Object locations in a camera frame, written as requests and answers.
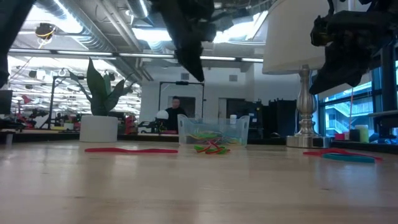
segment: potted plant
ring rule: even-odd
[[[107,74],[104,77],[95,69],[92,59],[87,68],[87,85],[91,96],[79,82],[77,75],[69,71],[70,78],[76,81],[82,92],[91,103],[92,116],[82,116],[80,126],[80,141],[82,142],[116,142],[118,140],[118,119],[109,117],[108,113],[117,105],[119,98],[126,95],[131,86],[124,87],[121,80],[111,89],[111,80]]]

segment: wooden table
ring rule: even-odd
[[[398,222],[397,156],[378,154],[385,158],[381,164],[361,164],[280,146],[211,156],[165,142],[116,146],[180,152],[83,152],[94,146],[65,141],[2,148],[0,223]]]

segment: person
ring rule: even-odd
[[[169,114],[169,119],[167,120],[167,130],[168,131],[178,131],[178,114],[184,114],[185,110],[180,107],[180,98],[177,96],[173,96],[172,107],[166,109]]]

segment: clear plastic bin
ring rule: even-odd
[[[213,141],[221,146],[246,146],[248,144],[249,116],[242,116],[236,124],[229,119],[202,120],[178,115],[180,144],[207,144]]]

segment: table lamp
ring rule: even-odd
[[[328,147],[330,140],[318,135],[312,114],[317,110],[315,96],[309,93],[312,71],[325,62],[325,49],[311,44],[310,33],[317,16],[327,14],[327,0],[278,0],[269,9],[263,74],[300,75],[297,99],[300,131],[287,137],[289,147]]]

